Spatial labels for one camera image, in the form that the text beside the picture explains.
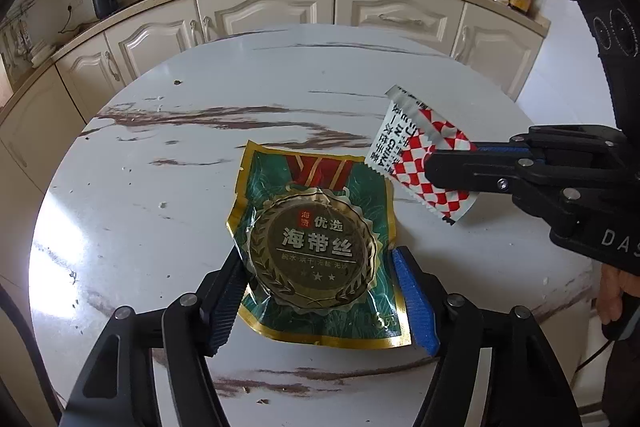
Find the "screw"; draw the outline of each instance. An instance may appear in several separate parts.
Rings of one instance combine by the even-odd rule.
[[[121,306],[116,310],[113,316],[116,317],[117,319],[126,319],[127,317],[129,317],[130,314],[131,314],[131,308],[129,308],[128,306]]]
[[[465,298],[459,293],[452,293],[447,296],[447,302],[449,303],[449,306],[460,308],[465,303]]]
[[[529,311],[529,309],[525,308],[524,306],[516,306],[513,309],[513,312],[519,319],[528,319],[531,316],[531,312]]]
[[[198,301],[198,296],[195,293],[185,293],[180,297],[180,304],[182,306],[193,306]]]
[[[580,199],[580,191],[576,188],[566,188],[562,191],[562,195],[569,201],[575,201]]]

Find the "round table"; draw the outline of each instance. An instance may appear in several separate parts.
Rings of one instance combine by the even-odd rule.
[[[474,141],[508,140],[530,125],[466,66],[395,33],[344,26],[200,45],[119,92],[66,154],[34,234],[33,325],[54,388],[68,397],[117,306],[165,307],[220,268],[233,245],[225,222],[247,140],[365,155],[394,84]],[[478,307],[521,304],[543,321],[586,297],[590,261],[552,245],[548,226],[508,196],[482,194],[453,227],[399,185],[394,209],[398,245]],[[154,360],[162,423],[171,427],[162,352]],[[418,347],[279,343],[242,320],[208,360],[231,425],[410,425],[434,369]]]

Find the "small sauce packet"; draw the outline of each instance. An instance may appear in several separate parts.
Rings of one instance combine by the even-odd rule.
[[[402,87],[386,92],[392,100],[365,158],[376,172],[400,182],[431,212],[453,225],[476,201],[477,193],[435,187],[424,163],[437,149],[474,150],[460,129]]]

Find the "seaweed package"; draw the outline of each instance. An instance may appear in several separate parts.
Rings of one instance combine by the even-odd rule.
[[[277,341],[356,349],[411,343],[388,252],[388,180],[358,156],[248,142],[227,226],[250,283],[239,315]]]

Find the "kitchen cabinet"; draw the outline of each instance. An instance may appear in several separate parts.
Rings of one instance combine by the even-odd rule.
[[[168,58],[202,44],[195,0],[147,10],[105,31],[125,84]]]
[[[25,235],[24,237],[31,237],[31,233],[33,230],[29,231],[29,235]],[[21,265],[26,268],[25,275],[28,275],[29,272],[29,251],[21,251],[16,257],[20,257]],[[18,285],[15,285],[6,277],[2,276],[2,269],[0,267],[0,286],[4,288],[7,295],[11,298],[14,304],[17,306],[18,310],[22,314],[22,318],[27,322],[28,327],[31,331],[33,331],[33,324],[31,322],[31,307],[29,305],[29,287],[25,286],[21,288]]]
[[[56,67],[86,123],[124,87],[102,33],[60,58]]]
[[[461,0],[335,0],[335,23],[395,30],[449,55],[464,5]]]
[[[331,24],[333,0],[197,0],[206,41],[284,24]]]
[[[84,121],[54,66],[24,93],[0,125],[0,140],[43,192]]]
[[[452,57],[484,74],[515,100],[542,45],[542,37],[501,15],[467,3]]]
[[[18,293],[26,292],[31,239],[44,195],[2,143],[0,173],[0,284],[7,291],[11,283]]]

